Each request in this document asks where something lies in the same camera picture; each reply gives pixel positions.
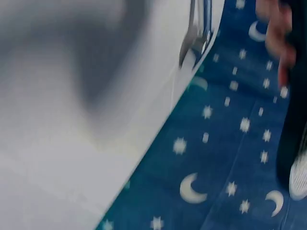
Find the moon pattern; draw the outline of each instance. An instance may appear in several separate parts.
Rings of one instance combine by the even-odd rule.
[[[276,216],[280,210],[282,210],[283,207],[283,194],[277,190],[270,191],[267,196],[265,197],[265,200],[272,200],[276,204],[276,209],[272,213],[272,217]]]
[[[207,91],[208,83],[204,78],[194,77],[190,83],[190,85],[197,85]]]
[[[256,26],[257,26],[258,21],[255,21],[249,28],[248,35],[250,36],[251,39],[255,40],[256,42],[264,42],[266,34],[261,34]]]
[[[207,199],[207,194],[200,194],[191,188],[191,184],[196,180],[197,173],[185,177],[180,185],[180,195],[182,199],[190,204],[199,204]]]

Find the shoe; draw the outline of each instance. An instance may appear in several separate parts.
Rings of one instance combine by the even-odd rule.
[[[293,200],[307,196],[307,150],[298,155],[291,167],[289,192]]]

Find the bath mat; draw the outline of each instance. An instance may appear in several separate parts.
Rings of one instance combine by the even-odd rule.
[[[97,230],[305,230],[276,179],[289,103],[254,0],[226,0],[208,56]]]

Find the star pattern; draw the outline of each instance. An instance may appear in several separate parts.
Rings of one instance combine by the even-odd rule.
[[[263,108],[261,107],[261,108],[259,109],[258,115],[259,115],[259,116],[262,116],[262,114],[263,114]]]
[[[237,67],[234,67],[234,69],[232,70],[232,74],[233,75],[236,75],[236,72],[238,71],[238,68]]]
[[[153,230],[161,230],[164,226],[164,222],[163,220],[161,220],[161,217],[154,217],[154,219],[152,220],[150,227]]]
[[[269,129],[266,129],[263,133],[263,137],[262,139],[265,141],[265,142],[269,142],[270,139],[271,139],[271,132]]]
[[[218,55],[218,54],[215,54],[215,55],[213,56],[213,61],[214,61],[214,62],[218,62],[218,61],[219,61],[219,55]]]
[[[243,117],[240,124],[240,130],[242,130],[242,132],[244,133],[247,133],[249,130],[249,126],[250,126],[250,121],[246,117]]]
[[[203,143],[208,143],[209,140],[209,133],[204,133],[202,136]]]
[[[205,117],[205,119],[210,119],[211,115],[212,115],[212,111],[213,109],[209,106],[206,106],[203,110],[202,115]]]
[[[266,163],[268,162],[268,152],[262,151],[261,153],[261,163]]]
[[[268,78],[264,79],[263,87],[267,89],[270,86],[270,80]]]
[[[226,189],[226,193],[228,193],[228,196],[234,196],[236,193],[236,187],[237,185],[233,181],[232,183],[229,183]]]
[[[236,0],[236,8],[241,10],[245,7],[245,0]]]
[[[225,98],[224,105],[225,105],[226,107],[228,107],[228,106],[229,106],[229,103],[230,103],[230,97],[226,97],[226,98]]]
[[[240,57],[241,60],[245,59],[245,57],[246,57],[246,50],[245,49],[240,50],[239,57]]]
[[[184,140],[184,138],[177,138],[174,142],[173,146],[173,152],[175,154],[182,155],[186,151],[187,142]]]
[[[287,95],[288,95],[288,88],[285,87],[285,86],[283,86],[282,89],[281,89],[281,91],[280,91],[280,96],[281,96],[282,98],[286,98]]]
[[[230,82],[229,88],[233,91],[237,91],[238,90],[238,82],[236,82],[235,80]]]
[[[243,200],[241,205],[240,205],[240,211],[243,213],[247,213],[249,210],[250,203],[248,200]]]
[[[113,230],[113,222],[109,222],[109,220],[106,220],[106,221],[102,224],[102,229],[103,229],[103,230]]]
[[[272,61],[268,61],[267,62],[267,67],[266,68],[267,68],[268,71],[270,71],[272,69],[272,65],[273,65]]]

